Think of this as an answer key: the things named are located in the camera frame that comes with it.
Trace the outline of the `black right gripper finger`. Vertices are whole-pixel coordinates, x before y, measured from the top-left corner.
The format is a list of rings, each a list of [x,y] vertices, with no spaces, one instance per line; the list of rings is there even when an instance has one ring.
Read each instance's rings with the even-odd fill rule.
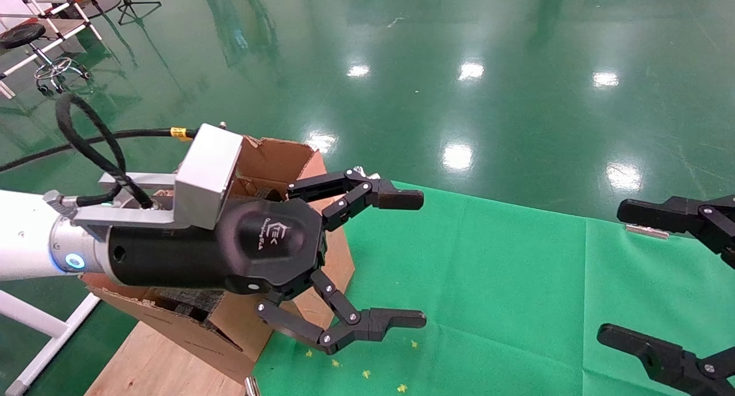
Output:
[[[682,346],[606,323],[597,340],[640,360],[648,377],[689,395],[733,395],[734,348],[700,358]]]
[[[617,208],[626,224],[670,233],[689,233],[734,268],[734,197],[695,200],[670,197],[661,204],[628,198]]]

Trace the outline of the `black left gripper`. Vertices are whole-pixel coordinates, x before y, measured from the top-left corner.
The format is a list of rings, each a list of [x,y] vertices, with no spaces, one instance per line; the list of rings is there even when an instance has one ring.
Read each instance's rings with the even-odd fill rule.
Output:
[[[420,329],[420,310],[356,310],[331,279],[324,263],[324,231],[334,231],[367,207],[420,210],[424,193],[396,188],[357,169],[304,178],[287,186],[286,202],[261,198],[229,200],[212,230],[112,228],[110,278],[128,286],[270,292],[257,314],[270,327],[327,355],[355,341],[383,341],[391,328]],[[337,197],[321,215],[307,203]],[[281,309],[312,286],[338,322],[323,329]]]

